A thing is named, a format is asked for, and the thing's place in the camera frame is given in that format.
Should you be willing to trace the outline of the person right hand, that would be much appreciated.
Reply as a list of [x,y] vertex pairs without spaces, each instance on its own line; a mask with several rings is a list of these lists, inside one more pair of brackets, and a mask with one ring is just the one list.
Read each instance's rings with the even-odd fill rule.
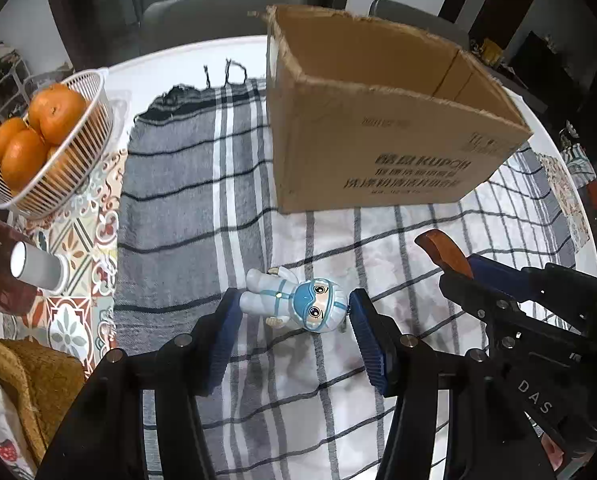
[[548,455],[548,459],[554,471],[557,471],[563,464],[564,452],[561,448],[548,436],[546,432],[541,434],[541,444]]

